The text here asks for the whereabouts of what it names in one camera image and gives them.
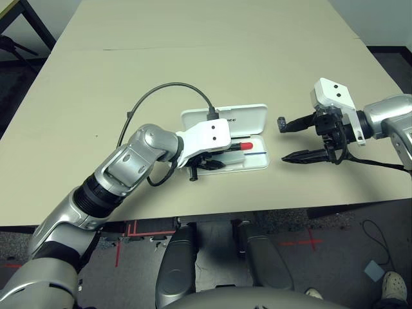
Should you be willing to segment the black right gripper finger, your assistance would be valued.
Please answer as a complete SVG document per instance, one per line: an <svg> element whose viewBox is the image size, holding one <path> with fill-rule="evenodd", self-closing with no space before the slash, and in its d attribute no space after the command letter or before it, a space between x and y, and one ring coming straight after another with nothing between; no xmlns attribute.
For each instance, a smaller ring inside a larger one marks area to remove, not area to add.
<svg viewBox="0 0 412 309"><path fill-rule="evenodd" d="M286 124L285 131L287 133L299 132L308 129L314 125L316 113L297 118Z"/></svg>
<svg viewBox="0 0 412 309"><path fill-rule="evenodd" d="M303 150L290 153L282 157L282 161L287 163L318 163L327 162L328 153L325 149L314 151Z"/></svg>

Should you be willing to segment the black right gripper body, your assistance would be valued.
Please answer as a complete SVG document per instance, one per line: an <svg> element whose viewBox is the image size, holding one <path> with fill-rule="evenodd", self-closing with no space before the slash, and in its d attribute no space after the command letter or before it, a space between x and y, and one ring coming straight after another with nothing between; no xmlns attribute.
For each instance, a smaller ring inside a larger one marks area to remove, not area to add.
<svg viewBox="0 0 412 309"><path fill-rule="evenodd" d="M340 164L348 153L348 139L338 113L319 115L315 119L316 133L322 137L327 161Z"/></svg>

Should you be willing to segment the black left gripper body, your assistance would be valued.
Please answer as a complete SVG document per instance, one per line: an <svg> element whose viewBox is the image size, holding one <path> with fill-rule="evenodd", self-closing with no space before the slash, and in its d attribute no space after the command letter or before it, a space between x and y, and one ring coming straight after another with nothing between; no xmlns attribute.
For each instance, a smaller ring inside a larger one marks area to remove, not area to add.
<svg viewBox="0 0 412 309"><path fill-rule="evenodd" d="M198 169L209 170L211 165L203 154L198 154L188 160L188 168L189 180L195 182L198 179Z"/></svg>

